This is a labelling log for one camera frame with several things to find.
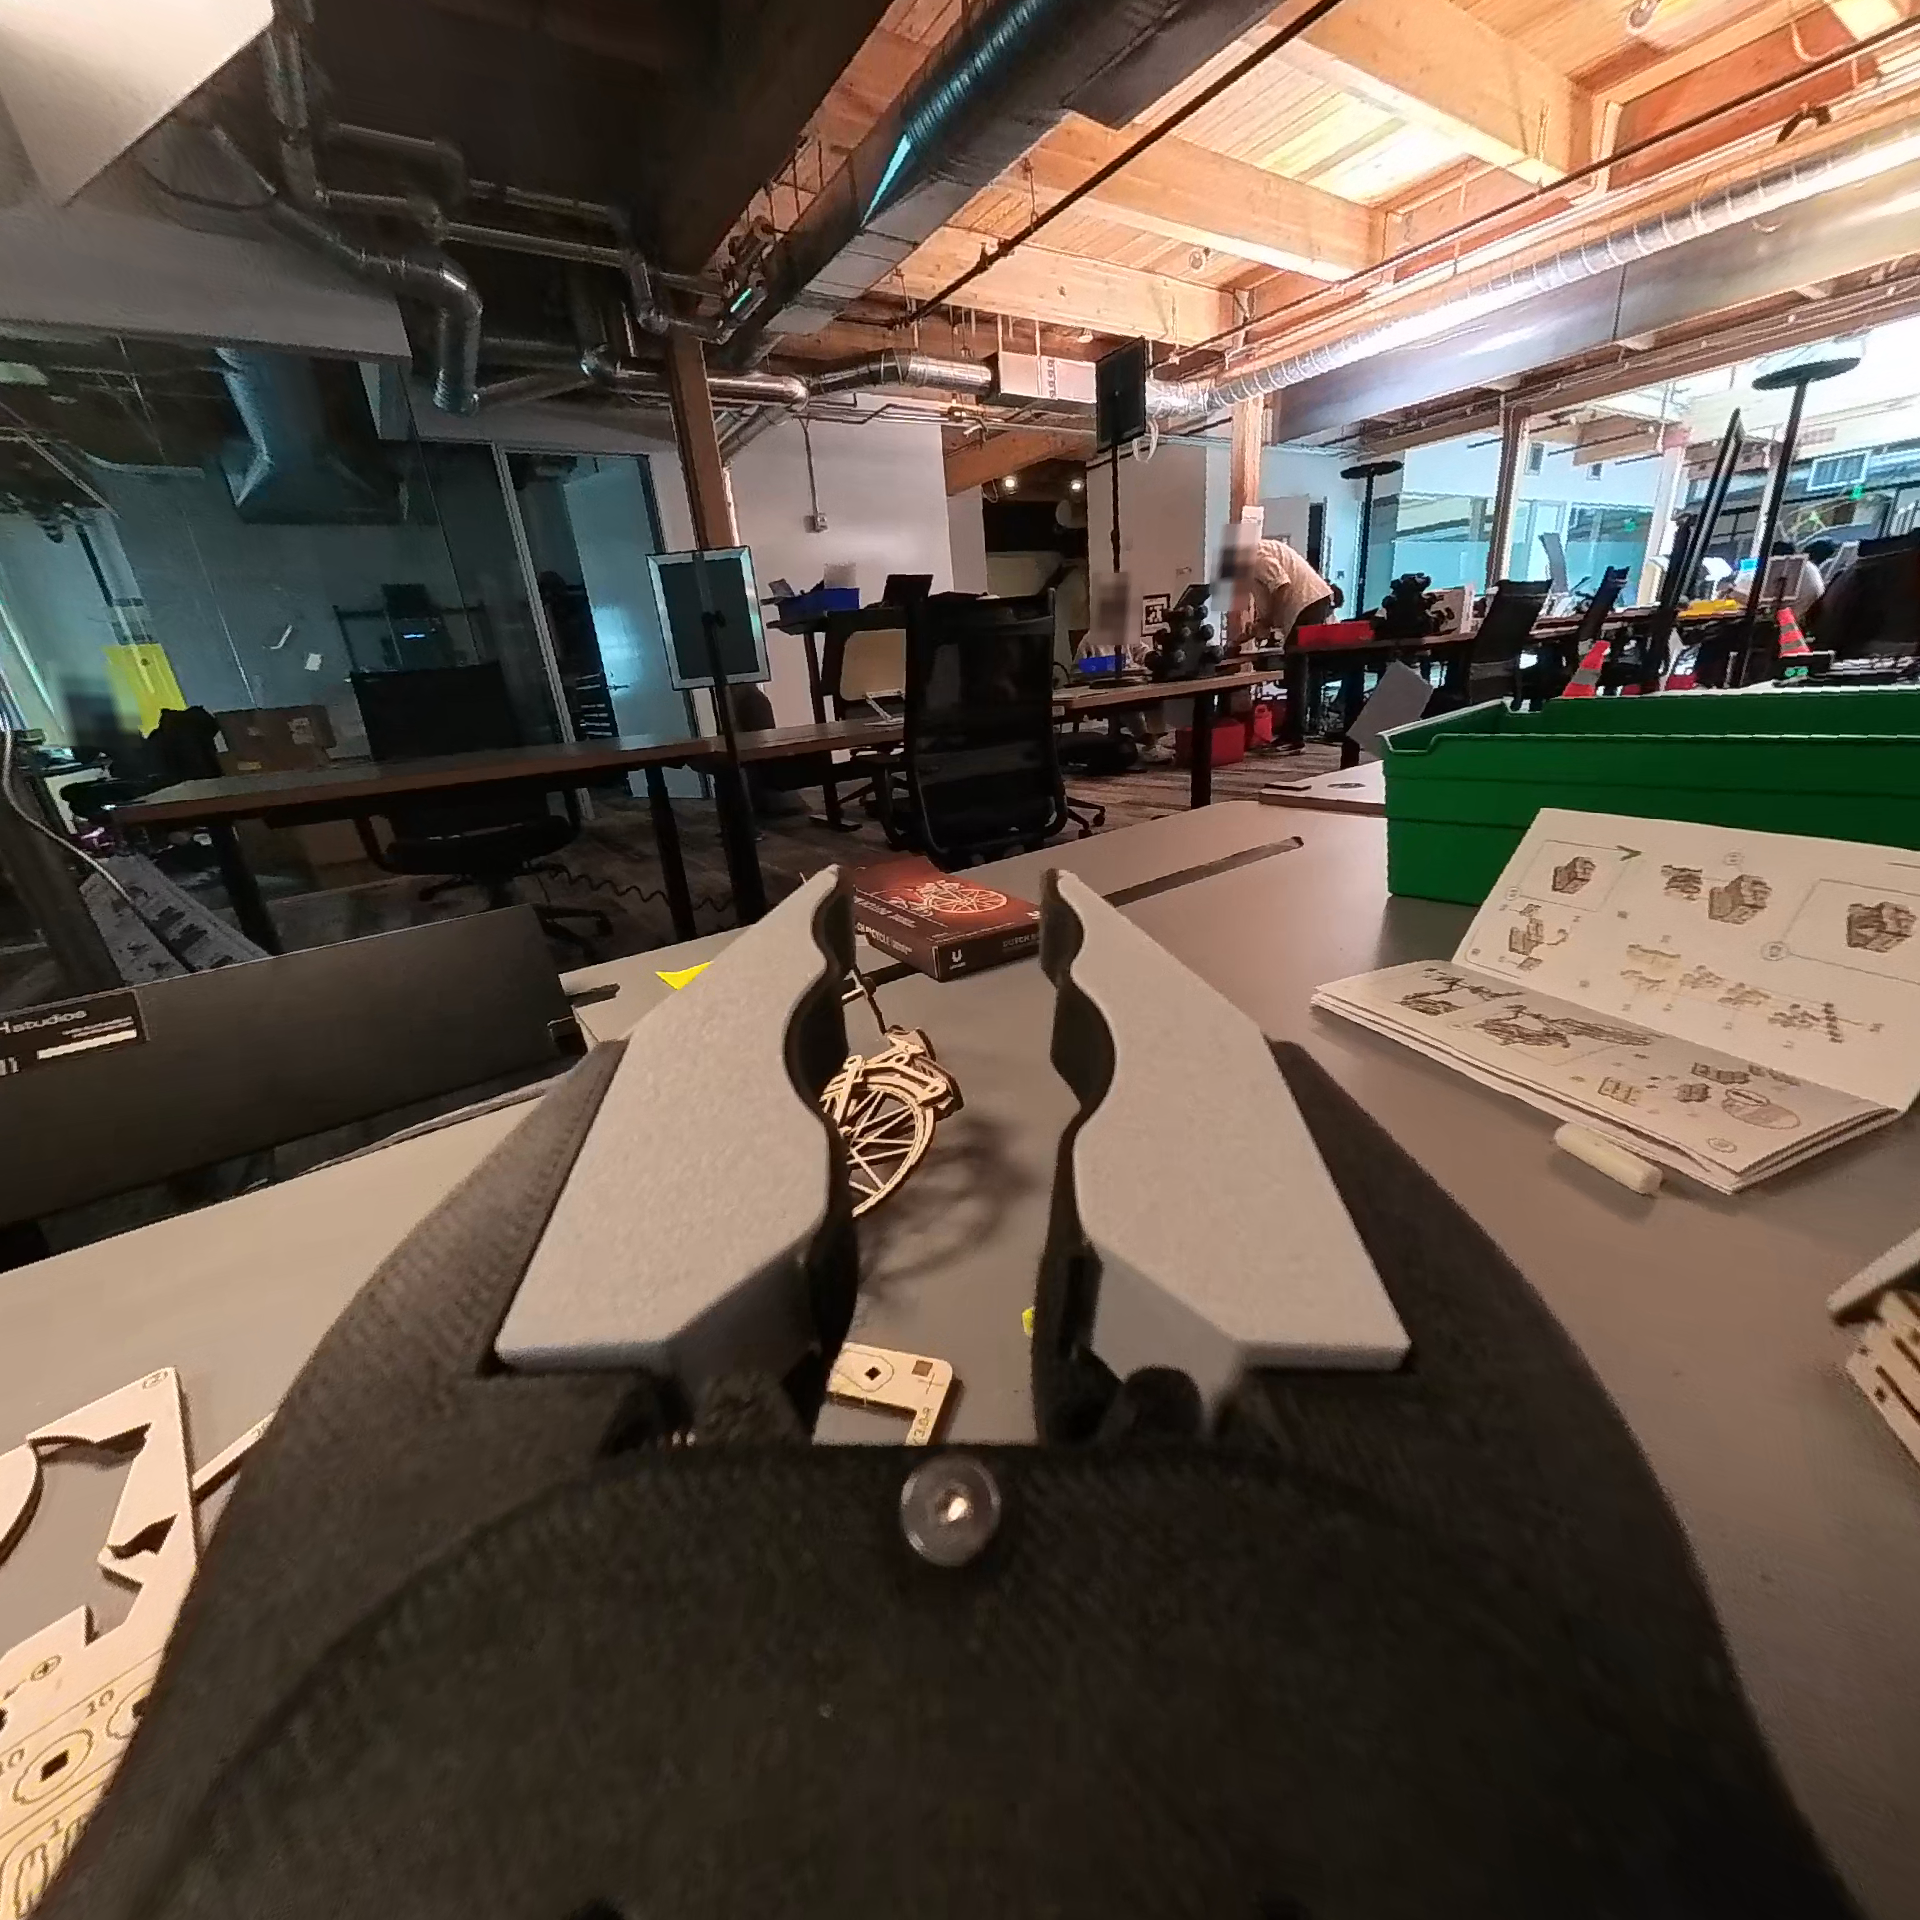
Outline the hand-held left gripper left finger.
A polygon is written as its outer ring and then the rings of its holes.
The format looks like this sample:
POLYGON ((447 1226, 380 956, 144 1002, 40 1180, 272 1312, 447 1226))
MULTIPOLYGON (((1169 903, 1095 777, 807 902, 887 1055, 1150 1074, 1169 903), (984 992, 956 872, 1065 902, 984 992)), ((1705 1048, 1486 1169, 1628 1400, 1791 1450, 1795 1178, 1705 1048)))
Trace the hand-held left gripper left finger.
POLYGON ((857 1238, 822 1098, 853 956, 824 870, 635 1023, 497 1328, 508 1369, 633 1369, 697 1400, 832 1366, 857 1238))

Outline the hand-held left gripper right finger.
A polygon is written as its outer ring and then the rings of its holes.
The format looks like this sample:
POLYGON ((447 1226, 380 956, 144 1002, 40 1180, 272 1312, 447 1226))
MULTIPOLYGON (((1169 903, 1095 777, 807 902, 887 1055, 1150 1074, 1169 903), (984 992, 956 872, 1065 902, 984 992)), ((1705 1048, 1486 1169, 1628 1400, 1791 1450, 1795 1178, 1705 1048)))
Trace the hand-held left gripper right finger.
POLYGON ((1409 1337, 1261 1026, 1067 872, 1048 1062, 1073 1100, 1035 1294, 1035 1417, 1141 1376, 1214 1424, 1251 1376, 1400 1369, 1409 1337))

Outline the printed instruction booklet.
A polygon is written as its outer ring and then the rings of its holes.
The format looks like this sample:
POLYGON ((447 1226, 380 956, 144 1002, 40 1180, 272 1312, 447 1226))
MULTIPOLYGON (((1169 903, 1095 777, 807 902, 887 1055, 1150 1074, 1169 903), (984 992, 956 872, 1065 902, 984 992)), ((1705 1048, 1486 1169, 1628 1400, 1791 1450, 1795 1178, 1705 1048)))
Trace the printed instruction booklet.
POLYGON ((1740 1193, 1912 1108, 1916 852, 1547 808, 1448 959, 1311 1009, 1740 1193))

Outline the small brown wooden model box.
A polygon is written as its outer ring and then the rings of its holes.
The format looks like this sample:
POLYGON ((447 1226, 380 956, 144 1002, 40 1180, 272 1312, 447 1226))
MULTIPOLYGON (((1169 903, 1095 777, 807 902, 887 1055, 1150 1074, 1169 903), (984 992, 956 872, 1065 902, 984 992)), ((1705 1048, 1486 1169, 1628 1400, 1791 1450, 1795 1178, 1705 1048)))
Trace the small brown wooden model box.
POLYGON ((1845 1371, 1918 1464, 1918 1232, 1843 1283, 1828 1298, 1828 1316, 1857 1332, 1845 1371))

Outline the wooden wheel model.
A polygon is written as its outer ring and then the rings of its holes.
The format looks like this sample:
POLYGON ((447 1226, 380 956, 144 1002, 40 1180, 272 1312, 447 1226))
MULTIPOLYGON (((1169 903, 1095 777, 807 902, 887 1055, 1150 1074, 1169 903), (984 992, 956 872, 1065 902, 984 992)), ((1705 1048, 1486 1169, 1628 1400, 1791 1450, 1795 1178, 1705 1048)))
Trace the wooden wheel model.
POLYGON ((923 1163, 939 1122, 965 1108, 956 1076, 928 1033, 891 1023, 873 984, 853 968, 844 1004, 863 1002, 877 1049, 845 1057, 820 1092, 822 1115, 847 1155, 853 1218, 876 1211, 923 1163))

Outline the dark flat strip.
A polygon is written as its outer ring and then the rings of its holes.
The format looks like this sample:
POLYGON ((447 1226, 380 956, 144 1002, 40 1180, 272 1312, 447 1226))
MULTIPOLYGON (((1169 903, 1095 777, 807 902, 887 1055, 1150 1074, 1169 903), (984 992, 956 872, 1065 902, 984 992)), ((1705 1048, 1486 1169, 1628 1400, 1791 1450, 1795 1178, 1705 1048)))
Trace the dark flat strip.
POLYGON ((1207 860, 1207 862, 1200 862, 1200 864, 1192 864, 1192 867, 1187 867, 1187 870, 1179 870, 1179 872, 1169 872, 1165 876, 1156 876, 1156 878, 1150 878, 1150 880, 1136 880, 1136 883, 1121 884, 1121 887, 1103 895, 1103 898, 1112 905, 1136 905, 1136 903, 1147 902, 1147 898, 1177 895, 1187 887, 1192 887, 1192 884, 1211 880, 1211 878, 1245 872, 1245 870, 1257 867, 1257 864, 1261 864, 1270 857, 1281 857, 1286 852, 1294 852, 1294 851, 1303 849, 1303 843, 1305 841, 1297 835, 1288 835, 1288 836, 1281 836, 1281 839, 1276 839, 1276 841, 1268 841, 1268 843, 1260 843, 1254 849, 1241 849, 1237 852, 1219 856, 1214 860, 1207 860))

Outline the brown printed box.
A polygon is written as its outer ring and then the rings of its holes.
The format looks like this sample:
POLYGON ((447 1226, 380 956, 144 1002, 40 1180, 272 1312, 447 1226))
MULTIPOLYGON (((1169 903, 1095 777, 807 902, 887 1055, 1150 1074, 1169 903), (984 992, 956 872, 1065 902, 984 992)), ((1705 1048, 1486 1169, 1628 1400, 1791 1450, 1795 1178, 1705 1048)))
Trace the brown printed box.
POLYGON ((1040 911, 918 856, 847 872, 857 935, 933 982, 980 977, 1040 956, 1040 911))

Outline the pale cylindrical stick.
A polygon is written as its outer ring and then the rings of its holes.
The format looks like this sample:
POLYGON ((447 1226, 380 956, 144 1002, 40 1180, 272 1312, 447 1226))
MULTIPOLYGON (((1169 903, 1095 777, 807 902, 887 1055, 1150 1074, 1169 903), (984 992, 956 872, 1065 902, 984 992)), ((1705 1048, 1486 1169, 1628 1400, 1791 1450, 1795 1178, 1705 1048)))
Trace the pale cylindrical stick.
POLYGON ((1664 1188, 1664 1169, 1659 1163, 1590 1128, 1563 1122, 1555 1130, 1551 1145, 1628 1193, 1649 1198, 1664 1188))

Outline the background office chair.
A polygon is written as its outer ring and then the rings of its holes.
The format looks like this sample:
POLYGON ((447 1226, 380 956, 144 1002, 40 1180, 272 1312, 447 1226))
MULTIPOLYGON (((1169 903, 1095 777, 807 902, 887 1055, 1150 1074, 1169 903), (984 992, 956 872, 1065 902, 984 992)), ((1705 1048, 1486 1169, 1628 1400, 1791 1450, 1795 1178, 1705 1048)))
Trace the background office chair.
MULTIPOLYGON (((523 743, 505 672, 493 662, 350 675, 375 762, 505 752, 523 743)), ((468 889, 488 908, 517 903, 513 883, 555 878, 582 832, 575 796, 485 788, 430 791, 387 812, 388 839, 359 823, 363 851, 392 876, 427 878, 423 902, 468 889)))

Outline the long brown table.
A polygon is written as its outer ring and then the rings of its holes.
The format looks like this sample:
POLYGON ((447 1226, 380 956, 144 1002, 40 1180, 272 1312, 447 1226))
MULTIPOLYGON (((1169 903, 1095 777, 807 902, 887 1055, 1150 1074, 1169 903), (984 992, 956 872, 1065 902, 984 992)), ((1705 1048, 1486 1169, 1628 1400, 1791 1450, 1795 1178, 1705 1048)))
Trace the long brown table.
POLYGON ((279 929, 236 839, 236 825, 366 823, 401 800, 480 794, 559 794, 598 780, 645 772, 667 883, 667 913, 680 940, 692 905, 679 825, 664 796, 667 766, 736 777, 737 762, 717 737, 615 737, 488 752, 360 760, 325 771, 221 776, 179 783, 109 810, 119 830, 205 832, 239 931, 265 954, 280 951, 279 929))
MULTIPOLYGON (((1211 802, 1214 727, 1219 710, 1229 696, 1254 688, 1276 676, 1278 675, 1272 671, 1238 664, 1184 681, 1109 680, 1105 686, 1067 686, 1051 690, 1046 719, 1059 730, 1088 719, 1120 720, 1128 713, 1143 713, 1150 707, 1187 705, 1188 720, 1200 735, 1188 755, 1188 808, 1197 810, 1211 802)), ((839 791, 844 785, 853 785, 854 776, 845 772, 840 763, 889 760, 900 752, 908 735, 910 724, 905 715, 844 719, 807 727, 773 727, 736 735, 732 760, 740 766, 820 762, 822 768, 817 771, 815 785, 822 791, 822 810, 812 812, 807 819, 832 832, 854 832, 857 825, 844 814, 839 791)))

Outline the black divider panel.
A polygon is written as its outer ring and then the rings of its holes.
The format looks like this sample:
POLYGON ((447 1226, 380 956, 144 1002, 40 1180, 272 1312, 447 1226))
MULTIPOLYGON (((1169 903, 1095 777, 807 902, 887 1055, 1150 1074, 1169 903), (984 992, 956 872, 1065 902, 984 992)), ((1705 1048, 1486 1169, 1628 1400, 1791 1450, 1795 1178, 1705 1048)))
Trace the black divider panel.
POLYGON ((3 1016, 3 1224, 585 1052, 531 905, 3 1016))

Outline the black mesh office chair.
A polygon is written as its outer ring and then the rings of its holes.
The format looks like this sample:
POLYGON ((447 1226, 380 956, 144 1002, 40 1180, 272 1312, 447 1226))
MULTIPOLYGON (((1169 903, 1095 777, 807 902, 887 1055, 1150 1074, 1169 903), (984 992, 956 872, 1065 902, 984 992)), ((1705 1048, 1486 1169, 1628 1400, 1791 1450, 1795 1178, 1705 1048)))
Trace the black mesh office chair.
POLYGON ((879 791, 894 849, 956 873, 1105 823, 1065 791, 1048 594, 934 593, 903 635, 903 743, 879 791))

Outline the sign on stand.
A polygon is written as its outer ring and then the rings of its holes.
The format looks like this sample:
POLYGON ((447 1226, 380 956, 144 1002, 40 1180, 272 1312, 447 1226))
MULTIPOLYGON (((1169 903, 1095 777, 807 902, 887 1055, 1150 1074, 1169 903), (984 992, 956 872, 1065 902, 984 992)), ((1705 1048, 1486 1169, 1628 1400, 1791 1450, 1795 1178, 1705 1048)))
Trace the sign on stand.
POLYGON ((676 690, 710 696, 717 724, 713 798, 740 926, 766 913, 752 800, 740 760, 736 688, 769 681, 752 552, 745 545, 653 554, 645 560, 676 690))

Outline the green plastic bin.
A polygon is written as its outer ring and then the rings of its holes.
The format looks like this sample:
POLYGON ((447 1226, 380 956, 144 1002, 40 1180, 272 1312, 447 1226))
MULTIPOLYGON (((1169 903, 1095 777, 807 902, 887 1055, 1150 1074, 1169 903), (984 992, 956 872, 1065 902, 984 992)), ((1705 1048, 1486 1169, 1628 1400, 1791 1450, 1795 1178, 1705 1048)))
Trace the green plastic bin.
POLYGON ((1384 889, 1487 898, 1541 810, 1918 847, 1916 686, 1481 705, 1383 737, 1384 889))

